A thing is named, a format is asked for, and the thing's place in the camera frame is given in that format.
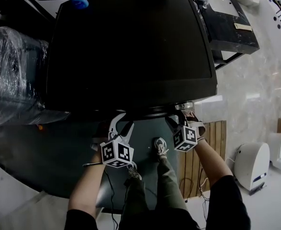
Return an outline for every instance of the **plastic-wrapped object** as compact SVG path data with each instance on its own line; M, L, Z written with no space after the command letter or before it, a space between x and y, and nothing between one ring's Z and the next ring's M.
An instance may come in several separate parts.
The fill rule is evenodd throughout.
M50 123L69 115L45 110L39 101L37 76L47 47L47 42L0 27L0 125Z

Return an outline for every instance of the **person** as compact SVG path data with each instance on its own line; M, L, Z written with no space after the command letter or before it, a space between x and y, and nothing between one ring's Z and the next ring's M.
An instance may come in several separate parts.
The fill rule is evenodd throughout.
M156 208L148 209L142 177L137 172L136 166L129 165L130 184L119 230L183 228L200 230L187 210L177 184L176 173L167 160L166 142L158 138L154 142L154 147L159 162ZM199 139L194 149L211 189L206 230L249 230L250 219L231 170L205 139ZM101 152L98 151L92 162L101 160ZM65 230L97 229L95 205L104 169L103 164L88 167L77 183L69 200Z

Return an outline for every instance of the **leg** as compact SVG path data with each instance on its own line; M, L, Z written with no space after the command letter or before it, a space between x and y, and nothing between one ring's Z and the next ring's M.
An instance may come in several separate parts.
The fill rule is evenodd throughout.
M176 173L166 158L166 142L162 139L162 143L155 142L158 149L159 161L158 165L158 198L156 208L180 208L187 210L184 199L181 195Z
M144 183L141 181L141 176L133 167L128 168L130 175L130 185L127 191L126 203L122 213L122 221L132 215L136 215L148 211L145 200Z

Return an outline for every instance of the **green pants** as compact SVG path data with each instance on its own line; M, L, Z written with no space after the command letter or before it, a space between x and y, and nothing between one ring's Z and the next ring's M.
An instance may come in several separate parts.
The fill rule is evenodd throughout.
M145 200L144 189L145 186L141 180L131 178L122 220L149 210ZM158 165L156 209L159 208L180 208L187 210L177 184L176 173L167 159L161 159L160 164Z

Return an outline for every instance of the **sneaker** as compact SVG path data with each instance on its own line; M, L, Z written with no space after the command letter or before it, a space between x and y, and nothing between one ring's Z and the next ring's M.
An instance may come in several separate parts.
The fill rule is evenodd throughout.
M161 156L165 156L165 158L167 158L168 149L166 150L167 144L163 138L155 139L154 146L157 149L157 154L159 156L159 159Z
M130 178L138 178L140 180L142 179L141 175L137 172L137 165L135 162L132 162L132 164L128 164L127 170Z

